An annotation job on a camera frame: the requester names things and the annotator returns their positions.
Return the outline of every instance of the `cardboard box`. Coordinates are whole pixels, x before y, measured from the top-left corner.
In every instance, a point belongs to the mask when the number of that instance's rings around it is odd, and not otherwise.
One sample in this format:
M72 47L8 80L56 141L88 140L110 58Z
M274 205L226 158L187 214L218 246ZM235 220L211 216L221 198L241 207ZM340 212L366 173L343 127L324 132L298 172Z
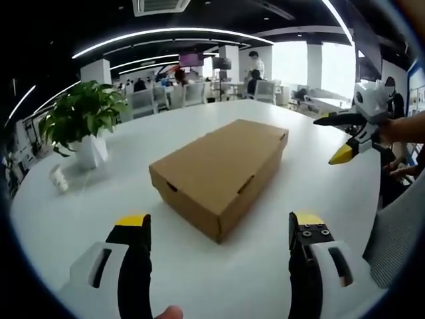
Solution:
M237 120L149 166L163 200L221 242L281 162L288 131Z

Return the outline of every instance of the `air conditioner vent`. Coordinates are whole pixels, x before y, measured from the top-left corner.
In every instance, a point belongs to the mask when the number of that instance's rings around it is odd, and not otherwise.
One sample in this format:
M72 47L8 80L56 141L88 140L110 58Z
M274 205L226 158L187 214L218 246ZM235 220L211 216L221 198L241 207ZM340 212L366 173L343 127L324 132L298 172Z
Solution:
M136 17L159 13L180 13L190 2L191 0L133 0L133 10Z

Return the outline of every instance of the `black ceiling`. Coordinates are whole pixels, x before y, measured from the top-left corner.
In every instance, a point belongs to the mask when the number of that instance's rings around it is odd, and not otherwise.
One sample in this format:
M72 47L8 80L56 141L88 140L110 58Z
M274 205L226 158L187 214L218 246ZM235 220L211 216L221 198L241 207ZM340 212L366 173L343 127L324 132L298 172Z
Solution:
M377 11L369 0L352 0L373 30L380 36L403 46L402 35ZM267 3L283 9L295 17L285 19L271 11ZM252 39L232 35L205 35L205 33L161 33L134 37L111 43L81 58L72 55L104 40L116 36L167 27L206 27L255 34L271 29L304 25L337 26L337 21L320 0L191 0L183 13L134 17L131 0L72 0L72 1L8 1L7 16L13 24L3 28L2 108L0 115L7 117L20 97L34 84L37 85L30 97L19 108L14 118L28 116L43 102L64 87L78 80L81 66L96 60L103 54L126 46L105 56L111 66L137 58L179 53L181 51L202 52L216 44L205 41L155 43L137 46L145 41L161 39L199 38L222 39L264 45ZM343 35L317 35L320 39L344 43ZM296 38L286 35L281 39ZM397 57L406 63L406 57ZM13 94L12 78L16 80L17 96Z

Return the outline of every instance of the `box lid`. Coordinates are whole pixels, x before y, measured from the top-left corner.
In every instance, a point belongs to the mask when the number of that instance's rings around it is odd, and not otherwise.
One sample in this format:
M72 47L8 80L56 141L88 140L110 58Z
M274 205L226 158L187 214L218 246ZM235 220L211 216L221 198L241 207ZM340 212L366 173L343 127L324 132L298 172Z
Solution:
M170 187L220 215L278 149L287 132L237 120L151 164L151 168Z

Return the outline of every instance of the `green leaves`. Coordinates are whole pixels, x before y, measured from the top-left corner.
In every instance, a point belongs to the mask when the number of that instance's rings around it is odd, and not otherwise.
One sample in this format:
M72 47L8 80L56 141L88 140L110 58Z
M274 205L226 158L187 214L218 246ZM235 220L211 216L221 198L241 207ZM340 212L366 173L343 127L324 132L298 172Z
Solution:
M68 145L81 141L90 134L97 136L105 128L113 132L117 116L126 109L126 100L110 84L96 81L77 84L64 93L39 122L40 135L54 143L54 151L66 157L59 146L71 150Z

